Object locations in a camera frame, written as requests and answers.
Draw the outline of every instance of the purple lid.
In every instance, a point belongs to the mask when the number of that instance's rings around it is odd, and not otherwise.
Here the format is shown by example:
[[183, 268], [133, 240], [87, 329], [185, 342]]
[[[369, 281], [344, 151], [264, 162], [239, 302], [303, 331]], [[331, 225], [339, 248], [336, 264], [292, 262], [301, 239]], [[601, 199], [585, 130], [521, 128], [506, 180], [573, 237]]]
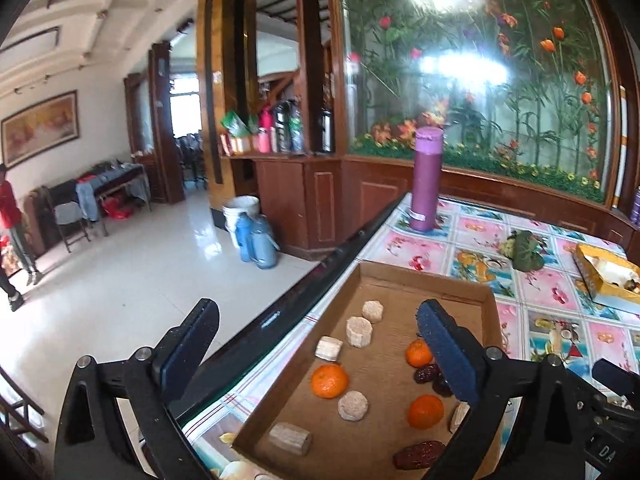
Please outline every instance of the purple lid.
[[415, 151], [426, 155], [441, 155], [444, 132], [435, 126], [424, 126], [415, 131]]

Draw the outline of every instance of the pink bottle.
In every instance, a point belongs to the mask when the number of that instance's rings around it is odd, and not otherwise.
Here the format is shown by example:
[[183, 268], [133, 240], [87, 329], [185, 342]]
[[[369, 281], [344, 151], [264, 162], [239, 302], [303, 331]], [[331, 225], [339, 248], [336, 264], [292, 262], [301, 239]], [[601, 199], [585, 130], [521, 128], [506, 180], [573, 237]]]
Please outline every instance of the pink bottle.
[[442, 130], [432, 126], [415, 133], [414, 190], [409, 209], [409, 226], [415, 231], [436, 227], [443, 140]]
[[271, 129], [273, 128], [273, 118], [267, 108], [260, 115], [258, 128], [258, 151], [260, 153], [271, 152]]

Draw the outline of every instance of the orange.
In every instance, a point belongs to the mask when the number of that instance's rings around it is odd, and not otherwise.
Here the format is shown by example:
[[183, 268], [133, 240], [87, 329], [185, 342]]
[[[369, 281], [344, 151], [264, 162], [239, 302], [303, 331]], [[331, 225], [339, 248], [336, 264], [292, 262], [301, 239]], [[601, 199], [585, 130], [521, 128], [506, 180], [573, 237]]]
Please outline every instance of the orange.
[[436, 396], [423, 395], [412, 402], [407, 420], [412, 428], [428, 430], [438, 424], [443, 416], [442, 401]]
[[414, 368], [428, 365], [433, 359], [433, 354], [423, 339], [413, 341], [407, 347], [404, 356], [406, 357], [406, 361]]
[[349, 386], [349, 376], [340, 365], [322, 365], [311, 376], [311, 389], [318, 397], [333, 399]]

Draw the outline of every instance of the yellow box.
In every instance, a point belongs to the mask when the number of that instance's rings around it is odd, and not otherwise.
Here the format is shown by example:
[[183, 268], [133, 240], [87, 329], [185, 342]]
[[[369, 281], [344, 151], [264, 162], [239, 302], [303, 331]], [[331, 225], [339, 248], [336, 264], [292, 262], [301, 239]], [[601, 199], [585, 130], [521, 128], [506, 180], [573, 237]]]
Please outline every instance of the yellow box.
[[[587, 244], [576, 246], [574, 259], [595, 303], [640, 314], [640, 294], [624, 289], [633, 272], [640, 276], [640, 267], [606, 249]], [[600, 270], [596, 269], [594, 260]], [[620, 286], [612, 285], [613, 280]]]

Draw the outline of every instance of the cardboard box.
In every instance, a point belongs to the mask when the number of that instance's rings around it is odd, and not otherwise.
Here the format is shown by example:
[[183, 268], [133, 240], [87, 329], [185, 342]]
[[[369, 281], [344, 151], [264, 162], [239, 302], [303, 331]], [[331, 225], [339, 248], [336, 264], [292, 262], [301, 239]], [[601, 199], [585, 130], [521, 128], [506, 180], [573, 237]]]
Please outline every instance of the cardboard box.
[[640, 315], [640, 294], [624, 289], [632, 273], [640, 276], [640, 267], [606, 249], [587, 244], [576, 246], [574, 260], [595, 303]]
[[[392, 455], [425, 440], [445, 444], [451, 438], [449, 420], [458, 404], [442, 399], [444, 418], [429, 430], [411, 428], [406, 413], [419, 396], [433, 394], [430, 384], [416, 384], [414, 371], [404, 358], [416, 339], [415, 313], [427, 299], [436, 298], [456, 322], [467, 327], [484, 346], [501, 346], [500, 323], [489, 287], [400, 267], [363, 262], [352, 272], [321, 319], [293, 355], [262, 402], [236, 437], [233, 448], [250, 462], [287, 480], [417, 480], [425, 470], [398, 471]], [[378, 300], [385, 311], [373, 326], [371, 344], [353, 348], [346, 342], [346, 321], [362, 315], [367, 300]], [[350, 376], [349, 390], [369, 401], [359, 422], [342, 420], [338, 400], [316, 397], [310, 387], [312, 373], [326, 361], [314, 355], [322, 336], [344, 341], [338, 362]], [[309, 430], [313, 443], [306, 456], [295, 456], [268, 442], [277, 422]], [[499, 434], [482, 462], [478, 478], [494, 470]]]

